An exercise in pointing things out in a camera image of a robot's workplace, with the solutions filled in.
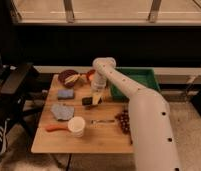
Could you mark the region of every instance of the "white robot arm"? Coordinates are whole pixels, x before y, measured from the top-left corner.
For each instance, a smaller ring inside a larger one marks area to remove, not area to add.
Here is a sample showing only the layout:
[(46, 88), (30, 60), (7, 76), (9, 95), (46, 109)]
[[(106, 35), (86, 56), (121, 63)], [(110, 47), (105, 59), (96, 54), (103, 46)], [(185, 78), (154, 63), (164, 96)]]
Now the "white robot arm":
[(96, 58), (92, 91), (102, 91), (108, 79), (129, 98), (128, 110), (137, 171), (180, 171), (169, 120), (169, 105), (158, 92), (119, 73), (113, 58)]

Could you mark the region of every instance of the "white cup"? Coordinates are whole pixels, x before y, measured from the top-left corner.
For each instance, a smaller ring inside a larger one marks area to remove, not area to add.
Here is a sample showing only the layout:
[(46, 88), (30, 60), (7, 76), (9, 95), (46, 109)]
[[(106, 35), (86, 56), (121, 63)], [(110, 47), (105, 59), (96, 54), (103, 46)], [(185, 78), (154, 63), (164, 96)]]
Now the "white cup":
[(82, 137), (84, 134), (84, 129), (86, 122), (84, 118), (80, 116), (75, 116), (68, 122), (68, 129), (71, 131), (72, 135), (75, 137)]

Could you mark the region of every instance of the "green bin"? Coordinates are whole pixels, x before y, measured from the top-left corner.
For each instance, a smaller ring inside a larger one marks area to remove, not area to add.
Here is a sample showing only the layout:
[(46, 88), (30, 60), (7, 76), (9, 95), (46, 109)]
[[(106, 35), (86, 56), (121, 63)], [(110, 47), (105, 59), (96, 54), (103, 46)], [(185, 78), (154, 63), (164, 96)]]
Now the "green bin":
[[(127, 69), (127, 68), (117, 68), (117, 71), (123, 73), (129, 78), (145, 85), (148, 88), (152, 88), (160, 92), (160, 87), (155, 79), (153, 69)], [(111, 96), (113, 100), (116, 101), (125, 101), (127, 100), (126, 96), (121, 93), (120, 90), (113, 84), (110, 85)]]

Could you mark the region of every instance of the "wooden table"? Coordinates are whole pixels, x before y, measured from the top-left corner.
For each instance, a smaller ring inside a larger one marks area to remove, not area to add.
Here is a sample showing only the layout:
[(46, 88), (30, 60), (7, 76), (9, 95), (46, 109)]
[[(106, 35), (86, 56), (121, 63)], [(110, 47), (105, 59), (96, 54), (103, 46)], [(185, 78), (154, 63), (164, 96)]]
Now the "wooden table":
[[(85, 79), (79, 79), (73, 88), (74, 99), (58, 100), (59, 89), (64, 89), (64, 86), (58, 81), (58, 75), (54, 75), (32, 145), (33, 153), (133, 153), (130, 137), (122, 133), (117, 121), (89, 123), (92, 119), (115, 119), (115, 115), (123, 111), (126, 103), (113, 102), (109, 89), (106, 89), (102, 103), (89, 110), (86, 109), (82, 106), (81, 100), (83, 97), (91, 96), (91, 88)], [(85, 118), (87, 125), (83, 137), (73, 137), (68, 131), (45, 131), (44, 127), (49, 124), (67, 124), (54, 118), (51, 106), (55, 103), (73, 106), (74, 115)]]

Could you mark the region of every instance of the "floor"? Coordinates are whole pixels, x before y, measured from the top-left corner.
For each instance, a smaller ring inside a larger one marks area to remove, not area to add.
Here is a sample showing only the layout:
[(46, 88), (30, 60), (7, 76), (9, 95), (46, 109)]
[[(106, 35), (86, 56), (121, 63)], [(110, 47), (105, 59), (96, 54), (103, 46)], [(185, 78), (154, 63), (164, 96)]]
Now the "floor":
[[(201, 171), (201, 118), (189, 102), (170, 102), (170, 120), (183, 171)], [(35, 117), (28, 123), (35, 125)], [(32, 154), (32, 140), (17, 125), (8, 134), (9, 148), (0, 163), (0, 171), (59, 171), (47, 154)], [(57, 154), (66, 164), (68, 155)], [(75, 154), (71, 171), (133, 171), (133, 155)]]

